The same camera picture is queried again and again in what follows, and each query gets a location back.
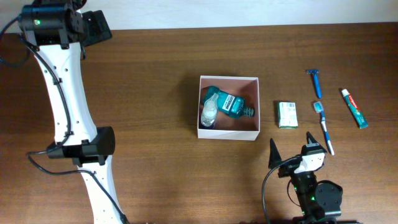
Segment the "green white soap box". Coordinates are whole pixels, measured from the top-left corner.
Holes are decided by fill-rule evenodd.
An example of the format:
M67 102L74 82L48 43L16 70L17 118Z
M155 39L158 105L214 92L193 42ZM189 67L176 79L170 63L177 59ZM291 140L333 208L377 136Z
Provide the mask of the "green white soap box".
M298 128L297 110L293 102L278 102L278 123L281 129Z

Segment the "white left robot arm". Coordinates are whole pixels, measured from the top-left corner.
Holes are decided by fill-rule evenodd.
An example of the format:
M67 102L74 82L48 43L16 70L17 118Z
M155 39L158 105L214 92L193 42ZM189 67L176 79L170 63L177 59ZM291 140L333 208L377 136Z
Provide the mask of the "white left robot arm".
M72 160L74 173L85 182L95 223L127 223L111 168L114 130L95 126L81 75L86 47L111 39L112 33L102 11L81 11L85 3L34 1L22 8L18 24L44 76L55 123L54 141L43 154Z

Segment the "blue white toothbrush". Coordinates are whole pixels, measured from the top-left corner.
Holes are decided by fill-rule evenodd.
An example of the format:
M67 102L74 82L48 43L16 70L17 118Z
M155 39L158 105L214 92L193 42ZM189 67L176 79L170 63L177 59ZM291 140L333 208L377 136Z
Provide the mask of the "blue white toothbrush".
M314 106L314 110L317 113L320 114L320 124L322 126L322 129L323 129L323 132L324 132L324 135L325 135L325 141L326 141L326 144L327 144L327 147L329 149L330 154L332 156L334 156L335 152L333 150L333 146L331 144L330 136L329 136L328 131L327 131L325 112L324 112L324 109L323 109L323 105L322 105L322 103L320 101L316 101L316 102L314 102L313 106Z

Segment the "teal mouthwash bottle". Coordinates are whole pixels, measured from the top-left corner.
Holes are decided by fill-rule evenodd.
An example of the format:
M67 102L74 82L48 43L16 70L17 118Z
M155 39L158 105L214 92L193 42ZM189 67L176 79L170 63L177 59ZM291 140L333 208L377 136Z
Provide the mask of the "teal mouthwash bottle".
M202 103L205 103L214 93L218 94L218 111L227 114L229 117L238 119L241 116L252 118L255 115L254 108L246 104L246 99L241 96L232 95L217 86L210 86Z

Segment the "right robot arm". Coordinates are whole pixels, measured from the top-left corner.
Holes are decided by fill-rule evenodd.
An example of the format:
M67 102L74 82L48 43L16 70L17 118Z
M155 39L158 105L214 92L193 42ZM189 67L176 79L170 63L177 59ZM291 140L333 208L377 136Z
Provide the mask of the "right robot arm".
M286 160L282 160L274 140L270 139L270 171L262 183L262 203L266 181L277 170L279 178L290 178L298 198L302 216L293 218L294 223L336 223L341 216L343 188L329 180L317 180L315 171L323 167L327 151L309 132L306 138L300 154Z

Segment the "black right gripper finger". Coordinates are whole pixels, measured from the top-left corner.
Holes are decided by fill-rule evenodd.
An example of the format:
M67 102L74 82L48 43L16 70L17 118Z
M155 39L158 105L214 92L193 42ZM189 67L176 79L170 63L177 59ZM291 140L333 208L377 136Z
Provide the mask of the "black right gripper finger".
M306 132L307 137L307 152L311 153L327 153L327 150L311 135L309 131Z
M270 155L268 168L273 169L282 163L282 158L279 154L277 146L272 138L270 138Z

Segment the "clear spray bottle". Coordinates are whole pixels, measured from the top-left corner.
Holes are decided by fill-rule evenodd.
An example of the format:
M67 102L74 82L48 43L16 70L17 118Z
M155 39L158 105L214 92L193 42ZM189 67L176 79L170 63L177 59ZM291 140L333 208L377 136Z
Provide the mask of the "clear spray bottle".
M216 117L218 114L218 94L214 93L204 103L204 107L201 113L201 126L203 129L213 129L216 123Z

